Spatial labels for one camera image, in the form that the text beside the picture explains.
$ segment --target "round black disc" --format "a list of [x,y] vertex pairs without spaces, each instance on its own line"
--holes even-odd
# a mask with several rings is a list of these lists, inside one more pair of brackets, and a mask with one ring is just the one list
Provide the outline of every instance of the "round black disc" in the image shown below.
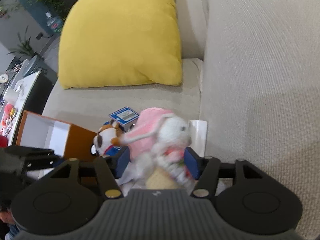
[[257,235],[295,228],[302,214],[299,198],[272,179],[246,179],[221,192],[215,203],[227,223]]
[[11,204],[21,229],[37,235],[59,235],[80,228],[98,211],[98,198],[89,189],[69,180],[35,183]]

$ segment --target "sofa cushion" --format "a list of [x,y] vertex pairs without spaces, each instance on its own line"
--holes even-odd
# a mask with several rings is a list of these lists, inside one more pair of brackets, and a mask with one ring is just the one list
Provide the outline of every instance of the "sofa cushion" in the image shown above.
[[207,37],[207,0],[176,0],[182,57],[204,57]]
[[174,0],[79,0],[63,26],[59,78],[64,88],[179,85]]
[[58,80],[43,115],[92,131],[98,131],[100,126],[109,120],[109,114],[124,106],[138,112],[148,107],[168,108],[185,119],[198,119],[200,87],[196,64],[201,63],[202,61],[194,59],[182,61],[183,79],[179,87],[150,84],[64,90]]
[[208,0],[206,153],[247,159],[302,201],[320,233],[320,0]]

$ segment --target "blue tag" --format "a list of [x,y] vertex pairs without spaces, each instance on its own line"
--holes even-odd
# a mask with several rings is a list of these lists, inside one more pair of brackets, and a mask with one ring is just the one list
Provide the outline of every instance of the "blue tag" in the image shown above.
[[139,117],[136,111],[133,111],[130,107],[124,107],[109,115],[113,120],[125,125]]

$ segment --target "red object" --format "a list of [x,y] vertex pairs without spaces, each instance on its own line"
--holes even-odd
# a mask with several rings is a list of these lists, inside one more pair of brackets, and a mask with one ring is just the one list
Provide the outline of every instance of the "red object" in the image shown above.
[[3,118],[2,118],[2,121],[1,121],[1,124],[3,126],[6,126],[6,121],[10,118],[10,115],[9,114],[4,114]]
[[107,154],[107,151],[110,150],[113,147],[113,145],[111,144],[105,151],[104,151],[104,155]]
[[0,147],[8,146],[8,138],[0,135]]
[[4,112],[5,112],[6,114],[10,114],[12,108],[13,108],[13,105],[11,105],[11,104],[6,104],[6,106],[4,107]]

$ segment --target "sofa backrest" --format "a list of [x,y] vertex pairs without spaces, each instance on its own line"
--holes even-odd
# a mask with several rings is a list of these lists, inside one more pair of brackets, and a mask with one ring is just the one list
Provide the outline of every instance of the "sofa backrest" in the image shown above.
[[320,233],[320,0],[208,0],[206,155],[244,158],[303,203]]

